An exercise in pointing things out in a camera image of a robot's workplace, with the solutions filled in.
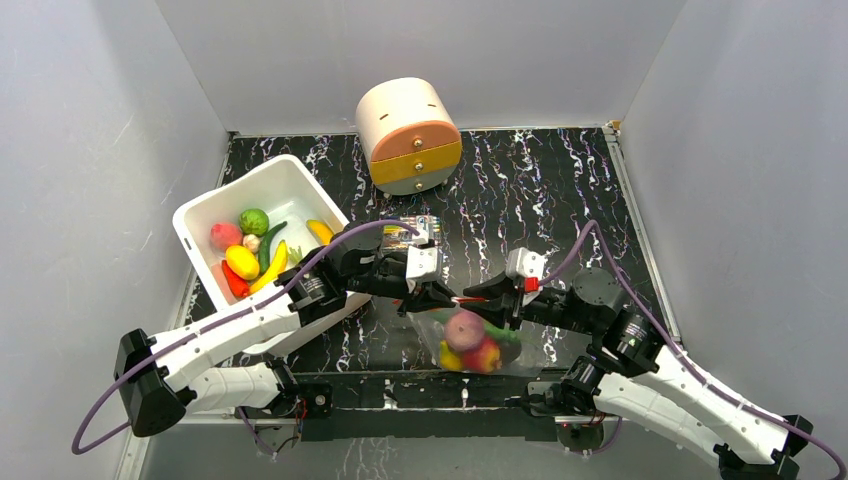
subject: garlic bulb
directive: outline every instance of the garlic bulb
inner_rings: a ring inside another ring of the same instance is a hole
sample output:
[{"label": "garlic bulb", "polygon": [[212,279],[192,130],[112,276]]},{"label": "garlic bulb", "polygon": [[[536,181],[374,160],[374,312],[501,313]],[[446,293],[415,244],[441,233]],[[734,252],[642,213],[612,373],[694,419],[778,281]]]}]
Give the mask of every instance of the garlic bulb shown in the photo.
[{"label": "garlic bulb", "polygon": [[244,238],[241,240],[242,246],[244,248],[250,250],[253,253],[256,253],[256,252],[259,251],[259,243],[260,242],[261,242],[261,240],[259,240],[259,237],[257,237],[256,235],[254,235],[252,233],[245,235]]}]

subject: clear plastic package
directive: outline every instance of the clear plastic package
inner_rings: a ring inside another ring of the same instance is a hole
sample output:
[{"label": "clear plastic package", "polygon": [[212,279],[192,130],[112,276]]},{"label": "clear plastic package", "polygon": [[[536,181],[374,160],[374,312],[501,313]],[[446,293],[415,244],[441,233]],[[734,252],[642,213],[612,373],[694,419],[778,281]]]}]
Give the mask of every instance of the clear plastic package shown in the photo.
[{"label": "clear plastic package", "polygon": [[497,328],[462,308],[408,315],[433,362],[445,370],[533,377],[545,366],[541,339]]}]

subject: yellow drawer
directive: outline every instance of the yellow drawer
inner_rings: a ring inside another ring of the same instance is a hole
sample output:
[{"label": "yellow drawer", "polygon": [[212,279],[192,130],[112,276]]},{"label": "yellow drawer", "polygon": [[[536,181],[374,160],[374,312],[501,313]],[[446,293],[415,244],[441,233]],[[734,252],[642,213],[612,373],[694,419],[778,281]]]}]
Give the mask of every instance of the yellow drawer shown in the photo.
[{"label": "yellow drawer", "polygon": [[420,152],[372,162],[371,178],[377,185],[453,167],[459,163],[462,143],[453,142]]}]

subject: yellow banana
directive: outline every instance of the yellow banana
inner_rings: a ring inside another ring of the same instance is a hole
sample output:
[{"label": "yellow banana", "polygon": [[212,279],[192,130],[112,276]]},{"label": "yellow banana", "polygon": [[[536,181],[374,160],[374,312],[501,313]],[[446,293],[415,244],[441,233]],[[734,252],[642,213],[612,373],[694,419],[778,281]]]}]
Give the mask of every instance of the yellow banana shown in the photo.
[{"label": "yellow banana", "polygon": [[324,222],[320,220],[309,220],[306,222],[306,225],[312,230],[312,234],[321,242],[321,245],[328,245],[333,239],[333,231]]},{"label": "yellow banana", "polygon": [[262,290],[262,287],[268,285],[277,279],[283,271],[286,269],[286,262],[288,261],[288,250],[286,250],[286,242],[282,241],[279,245],[277,245],[277,251],[274,253],[274,260],[271,261],[271,265],[268,267],[268,270],[259,277],[258,280],[253,282],[250,285],[250,294]]}]

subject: red button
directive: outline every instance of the red button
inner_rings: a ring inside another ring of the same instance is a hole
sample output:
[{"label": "red button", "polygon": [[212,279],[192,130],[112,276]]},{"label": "red button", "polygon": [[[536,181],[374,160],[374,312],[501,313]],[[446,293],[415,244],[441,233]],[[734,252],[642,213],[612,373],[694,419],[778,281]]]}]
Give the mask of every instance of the red button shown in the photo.
[{"label": "red button", "polygon": [[530,277],[524,279],[524,291],[527,293],[535,292],[539,289],[539,279],[537,277]]}]

